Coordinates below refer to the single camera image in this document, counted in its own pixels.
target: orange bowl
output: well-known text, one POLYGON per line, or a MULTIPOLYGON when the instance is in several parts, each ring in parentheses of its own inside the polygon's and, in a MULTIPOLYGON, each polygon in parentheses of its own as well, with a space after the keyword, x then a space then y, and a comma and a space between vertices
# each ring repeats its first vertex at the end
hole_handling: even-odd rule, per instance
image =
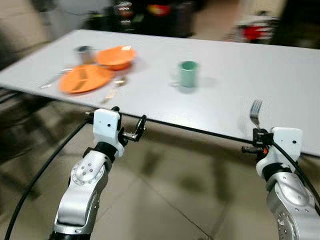
POLYGON ((131 46, 121 45, 99 51, 95 56, 95 61, 108 66, 111 70, 123 70, 130 67, 136 55, 136 51, 131 46))

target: white table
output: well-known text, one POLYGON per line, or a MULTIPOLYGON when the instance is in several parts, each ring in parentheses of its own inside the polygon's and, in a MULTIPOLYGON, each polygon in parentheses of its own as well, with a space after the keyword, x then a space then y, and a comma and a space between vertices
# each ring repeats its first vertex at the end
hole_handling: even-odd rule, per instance
POLYGON ((320 51, 315 49, 76 30, 0 73, 0 86, 97 108, 119 106, 133 116, 232 139, 252 139, 249 110, 262 99, 260 122, 303 130, 304 153, 320 156, 320 51), (112 84, 81 95, 39 89, 66 65, 74 49, 131 45, 138 53, 128 84, 101 104, 112 84), (170 86, 176 65, 200 64, 198 87, 170 86))

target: orange plate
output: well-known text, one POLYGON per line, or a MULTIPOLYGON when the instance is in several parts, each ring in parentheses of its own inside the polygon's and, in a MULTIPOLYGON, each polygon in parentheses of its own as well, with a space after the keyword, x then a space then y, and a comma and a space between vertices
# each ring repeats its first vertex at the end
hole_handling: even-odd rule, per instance
POLYGON ((99 51, 95 56, 95 61, 112 70, 122 70, 130 66, 136 55, 136 51, 131 46, 117 46, 99 51))
POLYGON ((80 65, 63 75, 59 89, 69 94, 88 92, 102 87, 114 77, 114 73, 103 66, 80 65))

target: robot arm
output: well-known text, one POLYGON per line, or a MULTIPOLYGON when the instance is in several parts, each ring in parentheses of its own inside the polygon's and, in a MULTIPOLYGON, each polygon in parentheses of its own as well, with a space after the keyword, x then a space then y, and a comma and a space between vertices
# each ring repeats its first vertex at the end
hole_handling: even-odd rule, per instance
POLYGON ((257 154, 256 171, 265 179, 267 206, 276 219, 280 240, 319 240, 320 216, 313 194, 294 173, 295 167, 274 146, 278 144, 297 162, 301 153, 302 131, 275 127, 253 130, 253 146, 242 151, 257 154))
POLYGON ((71 170, 53 226, 51 240, 89 240, 99 209, 100 195, 108 182, 108 174, 117 157, 124 154, 128 140, 138 141, 145 130, 142 116, 135 133, 121 128, 119 108, 98 109, 93 117, 95 148, 88 148, 83 159, 71 170))

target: blurry background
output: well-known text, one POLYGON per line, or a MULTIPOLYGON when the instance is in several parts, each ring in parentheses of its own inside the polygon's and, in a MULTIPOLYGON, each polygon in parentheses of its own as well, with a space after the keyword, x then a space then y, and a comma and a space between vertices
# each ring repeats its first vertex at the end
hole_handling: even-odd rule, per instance
MULTIPOLYGON (((319 10, 318 0, 1 0, 0 70, 74 29, 319 48, 319 10)), ((0 236, 32 175, 88 110, 0 89, 0 236)), ((135 121, 124 117, 127 128, 135 121)), ((57 157, 12 239, 48 237, 70 169, 92 143, 88 126, 57 157)), ((111 171, 95 239, 276 239, 265 183, 241 145, 148 123, 111 171)), ((319 189, 318 159, 303 159, 319 189)))

